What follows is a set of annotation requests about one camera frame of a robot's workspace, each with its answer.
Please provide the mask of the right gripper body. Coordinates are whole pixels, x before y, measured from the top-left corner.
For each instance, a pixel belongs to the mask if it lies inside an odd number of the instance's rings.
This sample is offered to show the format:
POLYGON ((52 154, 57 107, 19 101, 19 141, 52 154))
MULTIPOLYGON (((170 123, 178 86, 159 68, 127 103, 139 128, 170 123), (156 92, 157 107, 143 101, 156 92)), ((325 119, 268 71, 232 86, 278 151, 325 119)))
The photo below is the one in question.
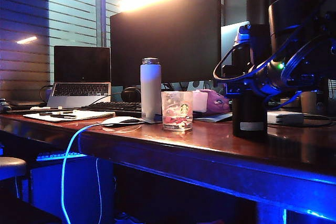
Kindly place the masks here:
MULTIPOLYGON (((258 96, 278 95, 283 92, 291 90, 281 79, 282 71, 285 69, 285 61, 274 61, 267 63, 267 65, 258 71, 255 71, 249 82, 249 89, 251 89, 258 96)), ((256 70, 254 65, 249 69, 249 73, 256 70)))

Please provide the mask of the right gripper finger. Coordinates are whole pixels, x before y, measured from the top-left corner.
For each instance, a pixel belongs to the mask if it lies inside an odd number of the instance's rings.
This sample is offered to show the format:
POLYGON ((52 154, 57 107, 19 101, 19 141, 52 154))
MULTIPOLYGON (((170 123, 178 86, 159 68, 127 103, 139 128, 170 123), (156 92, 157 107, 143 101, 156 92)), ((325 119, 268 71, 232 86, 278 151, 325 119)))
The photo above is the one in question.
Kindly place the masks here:
POLYGON ((225 79, 225 95, 226 96, 238 96, 243 94, 246 90, 251 89, 252 79, 245 78, 240 80, 225 79))
POLYGON ((234 67, 232 65, 222 66, 222 77, 223 78, 233 78, 234 77, 234 67))

